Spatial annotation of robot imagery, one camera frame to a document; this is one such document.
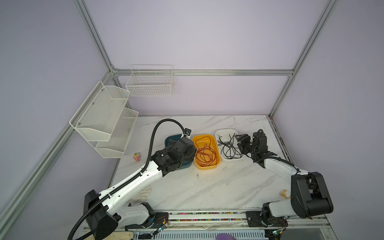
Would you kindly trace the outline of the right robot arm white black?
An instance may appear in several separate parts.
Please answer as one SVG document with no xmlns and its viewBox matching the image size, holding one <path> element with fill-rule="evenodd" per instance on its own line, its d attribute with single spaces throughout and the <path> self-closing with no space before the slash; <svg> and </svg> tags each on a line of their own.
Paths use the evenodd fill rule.
<svg viewBox="0 0 384 240">
<path fill-rule="evenodd" d="M 251 158 L 262 168 L 267 169 L 286 181 L 291 190 L 285 200 L 263 204 L 256 224 L 272 227 L 276 223 L 285 224 L 286 217 L 312 218 L 330 214 L 334 205 L 325 179 L 319 172 L 308 172 L 269 151 L 268 139 L 262 129 L 253 133 L 235 135 L 240 152 Z"/>
</svg>

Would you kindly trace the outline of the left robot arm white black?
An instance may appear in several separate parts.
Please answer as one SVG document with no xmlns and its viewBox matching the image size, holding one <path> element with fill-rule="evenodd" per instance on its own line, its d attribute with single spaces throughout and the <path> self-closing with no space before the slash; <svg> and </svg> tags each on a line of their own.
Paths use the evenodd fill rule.
<svg viewBox="0 0 384 240">
<path fill-rule="evenodd" d="M 192 131 L 182 128 L 182 136 L 177 141 L 170 141 L 164 149 L 153 153 L 156 132 L 165 122 L 181 126 L 174 119 L 159 121 L 151 135 L 145 164 L 118 184 L 99 193 L 91 190 L 85 195 L 83 215 L 71 229 L 68 235 L 69 240 L 74 239 L 75 233 L 83 222 L 87 222 L 90 231 L 81 236 L 81 240 L 89 236 L 93 236 L 96 240 L 103 240 L 117 228 L 126 225 L 151 226 L 153 224 L 154 212 L 148 203 L 139 204 L 137 207 L 126 207 L 126 203 L 149 184 L 179 169 L 185 162 L 191 162 L 197 152 L 194 142 L 190 139 Z"/>
</svg>

